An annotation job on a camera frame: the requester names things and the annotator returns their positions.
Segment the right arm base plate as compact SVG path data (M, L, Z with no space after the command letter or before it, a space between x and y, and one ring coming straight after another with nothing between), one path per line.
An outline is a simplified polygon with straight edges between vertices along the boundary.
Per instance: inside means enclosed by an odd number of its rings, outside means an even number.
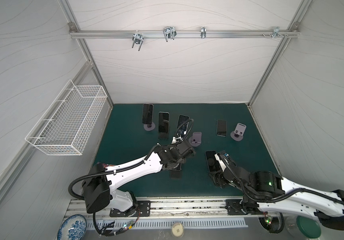
M262 215L263 212L258 209L259 205L250 199L227 199L225 209L228 215Z

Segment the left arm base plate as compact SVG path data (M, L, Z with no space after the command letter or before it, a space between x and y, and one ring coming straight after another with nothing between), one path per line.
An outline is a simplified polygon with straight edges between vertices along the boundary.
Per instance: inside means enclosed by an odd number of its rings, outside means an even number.
M124 218L124 217L149 217L151 211L151 202L150 201L138 201L135 202L132 207L130 207L128 210L122 212L118 209L111 208L110 211L110 217L118 217L118 218Z

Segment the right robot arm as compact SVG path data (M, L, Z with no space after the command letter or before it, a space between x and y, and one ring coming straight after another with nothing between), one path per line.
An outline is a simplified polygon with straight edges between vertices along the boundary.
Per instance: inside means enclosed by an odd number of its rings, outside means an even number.
M343 190L312 189L269 171L250 173L226 152L207 151L206 160L215 186L232 186L243 194L240 200L226 201L230 215L291 214L344 231Z

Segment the purple edged black phone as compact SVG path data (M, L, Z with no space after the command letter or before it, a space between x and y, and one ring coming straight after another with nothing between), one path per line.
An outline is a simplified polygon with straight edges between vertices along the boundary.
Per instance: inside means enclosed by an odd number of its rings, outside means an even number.
M216 151L206 151L205 155L209 173L220 171L221 167L219 161L216 159Z

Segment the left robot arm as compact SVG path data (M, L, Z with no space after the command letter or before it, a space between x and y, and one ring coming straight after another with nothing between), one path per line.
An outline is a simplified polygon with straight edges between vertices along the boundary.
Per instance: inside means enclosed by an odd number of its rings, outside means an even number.
M125 164L93 166L82 183L87 213L94 214L108 207L124 216L133 215L139 206L136 197L119 188L143 176L173 170L195 153L194 147L184 140L166 146L155 145L146 156Z

